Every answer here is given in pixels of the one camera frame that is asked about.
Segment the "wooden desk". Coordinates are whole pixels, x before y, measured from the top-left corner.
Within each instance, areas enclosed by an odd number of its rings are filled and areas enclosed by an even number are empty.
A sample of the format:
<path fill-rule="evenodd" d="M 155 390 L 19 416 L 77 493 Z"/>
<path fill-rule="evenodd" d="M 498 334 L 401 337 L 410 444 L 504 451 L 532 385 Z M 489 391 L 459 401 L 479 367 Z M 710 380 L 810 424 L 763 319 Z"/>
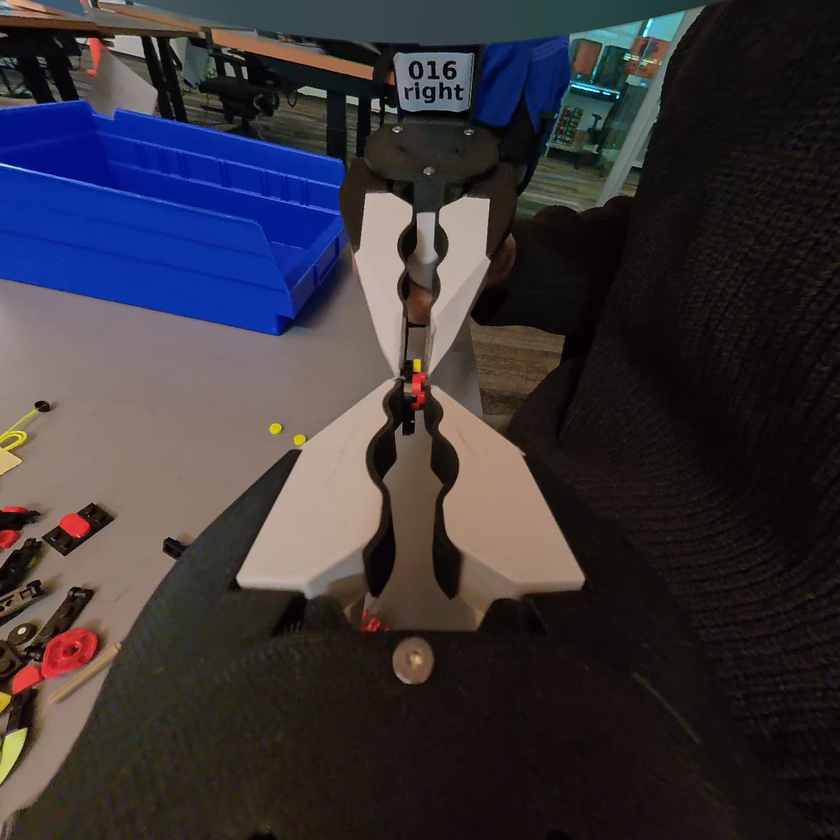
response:
<path fill-rule="evenodd" d="M 2 2 L 2 59 L 12 60 L 24 87 L 37 103 L 79 99 L 70 74 L 70 42 L 79 38 L 106 40 L 132 36 L 141 40 L 143 59 L 156 92 L 157 108 L 164 119 L 187 122 L 171 42 L 194 38 L 192 25 L 166 23 L 160 15 L 139 17 L 135 5 L 80 4 L 79 13 L 37 2 Z"/>
<path fill-rule="evenodd" d="M 355 98 L 356 131 L 355 156 L 361 157 L 371 134 L 371 105 L 380 103 L 380 123 L 390 95 L 396 93 L 393 59 L 375 58 L 374 64 L 332 56 L 305 49 L 300 45 L 268 38 L 243 30 L 212 27 L 205 33 L 208 47 L 219 52 L 230 49 L 242 56 L 261 60 L 289 82 L 294 91 L 311 88 L 324 91 L 327 102 L 325 140 L 327 155 L 346 163 L 349 159 L 347 141 L 347 100 Z"/>

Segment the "display shelf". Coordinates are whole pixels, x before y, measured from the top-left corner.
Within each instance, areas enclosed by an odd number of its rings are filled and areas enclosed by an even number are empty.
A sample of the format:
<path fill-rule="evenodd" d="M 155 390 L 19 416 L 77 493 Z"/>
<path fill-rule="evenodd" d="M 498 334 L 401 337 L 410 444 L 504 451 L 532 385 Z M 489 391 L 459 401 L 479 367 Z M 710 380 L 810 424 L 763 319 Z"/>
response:
<path fill-rule="evenodd" d="M 565 100 L 574 126 L 574 166 L 605 176 L 623 149 L 671 41 L 641 35 L 629 46 L 589 38 L 572 43 L 573 76 Z"/>

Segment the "blue storage bin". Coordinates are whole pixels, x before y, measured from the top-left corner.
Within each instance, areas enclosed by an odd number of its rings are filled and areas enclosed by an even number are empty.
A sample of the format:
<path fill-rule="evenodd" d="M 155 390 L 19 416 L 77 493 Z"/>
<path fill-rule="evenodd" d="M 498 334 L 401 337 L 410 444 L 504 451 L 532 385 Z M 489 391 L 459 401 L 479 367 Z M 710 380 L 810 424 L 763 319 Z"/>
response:
<path fill-rule="evenodd" d="M 339 261 L 343 164 L 86 101 L 2 110 L 1 275 L 269 335 Z"/>

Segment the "round black lego plate assembly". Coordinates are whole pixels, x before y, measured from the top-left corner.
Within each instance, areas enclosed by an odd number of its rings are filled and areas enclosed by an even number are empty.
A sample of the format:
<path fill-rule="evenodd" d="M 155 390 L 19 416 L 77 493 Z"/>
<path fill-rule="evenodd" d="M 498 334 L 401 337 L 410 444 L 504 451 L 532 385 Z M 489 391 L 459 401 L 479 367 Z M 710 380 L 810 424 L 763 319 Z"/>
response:
<path fill-rule="evenodd" d="M 402 370 L 401 428 L 402 435 L 416 431 L 417 415 L 424 412 L 427 374 L 421 359 L 407 360 Z"/>

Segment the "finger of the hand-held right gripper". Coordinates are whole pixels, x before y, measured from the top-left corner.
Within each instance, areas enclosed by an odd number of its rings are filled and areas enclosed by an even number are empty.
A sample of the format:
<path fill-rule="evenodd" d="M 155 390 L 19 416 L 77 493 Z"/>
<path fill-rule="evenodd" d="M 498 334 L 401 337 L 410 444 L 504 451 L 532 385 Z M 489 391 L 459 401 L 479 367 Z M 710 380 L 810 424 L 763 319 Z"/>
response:
<path fill-rule="evenodd" d="M 411 204 L 391 192 L 364 196 L 355 265 L 381 351 L 394 377 L 405 363 L 406 315 L 401 243 L 414 223 Z"/>
<path fill-rule="evenodd" d="M 447 250 L 437 265 L 437 297 L 427 328 L 428 377 L 435 376 L 452 347 L 485 279 L 489 217 L 490 199 L 485 196 L 461 197 L 438 212 Z"/>

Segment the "red black lego clip piece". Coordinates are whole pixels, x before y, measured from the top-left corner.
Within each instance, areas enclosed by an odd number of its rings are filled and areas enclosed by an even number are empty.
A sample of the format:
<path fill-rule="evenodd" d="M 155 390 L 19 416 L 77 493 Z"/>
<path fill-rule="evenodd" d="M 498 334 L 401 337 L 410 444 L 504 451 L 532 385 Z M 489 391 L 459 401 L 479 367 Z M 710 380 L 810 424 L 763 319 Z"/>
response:
<path fill-rule="evenodd" d="M 24 507 L 5 507 L 1 510 L 1 551 L 10 549 L 20 538 L 25 527 L 35 523 L 40 517 L 39 511 Z"/>

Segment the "white panel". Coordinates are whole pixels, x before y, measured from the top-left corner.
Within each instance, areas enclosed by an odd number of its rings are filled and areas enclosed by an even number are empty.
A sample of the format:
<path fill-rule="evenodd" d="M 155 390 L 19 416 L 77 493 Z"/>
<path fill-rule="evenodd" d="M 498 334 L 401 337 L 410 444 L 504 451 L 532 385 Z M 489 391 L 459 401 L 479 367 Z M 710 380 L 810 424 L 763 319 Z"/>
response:
<path fill-rule="evenodd" d="M 157 90 L 108 50 L 100 53 L 84 99 L 96 114 L 109 119 L 118 112 L 153 116 L 158 104 Z"/>

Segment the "person's right forearm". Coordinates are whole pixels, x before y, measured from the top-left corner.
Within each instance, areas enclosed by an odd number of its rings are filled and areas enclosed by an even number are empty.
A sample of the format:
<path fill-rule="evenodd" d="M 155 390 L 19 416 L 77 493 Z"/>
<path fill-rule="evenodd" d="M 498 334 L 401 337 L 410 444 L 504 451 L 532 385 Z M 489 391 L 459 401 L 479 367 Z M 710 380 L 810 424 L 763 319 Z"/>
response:
<path fill-rule="evenodd" d="M 616 278 L 632 223 L 645 209 L 640 194 L 620 195 L 583 212 L 550 206 L 517 217 L 509 232 L 517 257 L 508 284 L 487 289 L 485 281 L 472 319 L 559 335 L 567 347 L 585 340 Z"/>

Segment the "black lego hinge plate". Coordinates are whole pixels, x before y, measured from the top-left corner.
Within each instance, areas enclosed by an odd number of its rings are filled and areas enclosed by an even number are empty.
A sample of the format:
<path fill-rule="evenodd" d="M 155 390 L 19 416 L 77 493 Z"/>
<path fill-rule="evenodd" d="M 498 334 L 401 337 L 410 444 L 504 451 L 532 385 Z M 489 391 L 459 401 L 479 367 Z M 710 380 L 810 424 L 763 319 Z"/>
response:
<path fill-rule="evenodd" d="M 63 602 L 27 647 L 27 656 L 41 658 L 48 644 L 73 626 L 95 594 L 95 590 L 87 587 L 71 587 Z"/>

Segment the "person's right hand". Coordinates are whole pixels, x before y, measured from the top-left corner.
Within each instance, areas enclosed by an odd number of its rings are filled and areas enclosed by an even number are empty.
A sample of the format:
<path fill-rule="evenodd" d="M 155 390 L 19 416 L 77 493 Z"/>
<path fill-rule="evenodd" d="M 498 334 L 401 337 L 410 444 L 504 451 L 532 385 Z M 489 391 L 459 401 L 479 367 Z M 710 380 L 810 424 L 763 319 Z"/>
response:
<path fill-rule="evenodd" d="M 517 243 L 509 234 L 492 257 L 486 273 L 486 288 L 500 289 L 507 286 L 517 257 Z"/>

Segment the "black office chair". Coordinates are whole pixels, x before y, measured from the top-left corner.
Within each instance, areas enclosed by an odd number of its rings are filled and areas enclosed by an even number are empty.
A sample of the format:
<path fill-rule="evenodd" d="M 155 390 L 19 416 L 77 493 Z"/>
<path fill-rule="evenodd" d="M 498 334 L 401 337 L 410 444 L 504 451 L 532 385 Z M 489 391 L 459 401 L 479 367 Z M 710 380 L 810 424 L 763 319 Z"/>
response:
<path fill-rule="evenodd" d="M 244 78 L 209 77 L 201 81 L 197 89 L 219 100 L 220 108 L 214 111 L 223 115 L 228 133 L 251 140 L 263 139 L 256 121 L 270 118 L 280 105 L 280 96 L 274 89 L 255 87 Z"/>

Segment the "black lego plate red tile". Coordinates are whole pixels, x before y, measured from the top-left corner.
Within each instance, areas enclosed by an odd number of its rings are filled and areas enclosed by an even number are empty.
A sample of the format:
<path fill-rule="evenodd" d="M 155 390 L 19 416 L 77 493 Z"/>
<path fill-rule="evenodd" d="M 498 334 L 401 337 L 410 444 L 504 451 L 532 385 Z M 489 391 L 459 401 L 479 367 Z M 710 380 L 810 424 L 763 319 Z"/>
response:
<path fill-rule="evenodd" d="M 109 510 L 92 502 L 62 517 L 57 525 L 42 537 L 42 542 L 63 557 L 67 557 L 105 529 L 114 519 Z"/>

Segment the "tan lego axle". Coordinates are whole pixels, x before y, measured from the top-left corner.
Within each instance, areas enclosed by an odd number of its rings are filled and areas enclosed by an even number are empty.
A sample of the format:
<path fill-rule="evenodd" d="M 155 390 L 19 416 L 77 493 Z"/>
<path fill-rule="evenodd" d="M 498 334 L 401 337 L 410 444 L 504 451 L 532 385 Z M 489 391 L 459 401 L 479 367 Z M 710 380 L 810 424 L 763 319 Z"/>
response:
<path fill-rule="evenodd" d="M 63 687 L 58 689 L 56 693 L 50 698 L 50 704 L 56 706 L 64 702 L 67 698 L 76 693 L 79 688 L 86 685 L 88 682 L 96 678 L 100 673 L 108 669 L 114 660 L 119 656 L 122 643 L 116 643 L 107 651 L 100 654 L 96 659 L 75 676 L 73 676 Z"/>

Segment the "pile of lego pieces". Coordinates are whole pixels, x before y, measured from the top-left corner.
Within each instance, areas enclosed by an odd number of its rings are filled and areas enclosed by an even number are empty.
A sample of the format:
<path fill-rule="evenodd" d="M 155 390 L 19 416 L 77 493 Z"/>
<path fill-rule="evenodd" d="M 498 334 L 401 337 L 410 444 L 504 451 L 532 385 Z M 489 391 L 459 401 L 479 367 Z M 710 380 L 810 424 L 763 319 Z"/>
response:
<path fill-rule="evenodd" d="M 2 566 L 2 624 L 6 624 L 43 596 L 38 580 L 24 578 L 39 551 L 37 540 L 28 540 Z M 2 639 L 2 737 L 1 782 L 13 772 L 26 744 L 31 725 L 34 689 L 42 681 L 39 667 L 25 652 L 25 642 L 35 636 L 28 629 L 9 631 Z"/>

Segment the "red round lego plate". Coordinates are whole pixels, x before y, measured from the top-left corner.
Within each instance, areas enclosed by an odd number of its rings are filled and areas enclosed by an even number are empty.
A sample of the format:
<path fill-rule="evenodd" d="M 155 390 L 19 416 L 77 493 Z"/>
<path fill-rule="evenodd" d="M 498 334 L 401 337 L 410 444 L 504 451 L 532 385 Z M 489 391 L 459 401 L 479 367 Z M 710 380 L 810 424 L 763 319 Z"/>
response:
<path fill-rule="evenodd" d="M 99 645 L 99 636 L 85 627 L 74 627 L 57 635 L 45 647 L 41 675 L 50 680 L 77 671 L 91 662 Z"/>

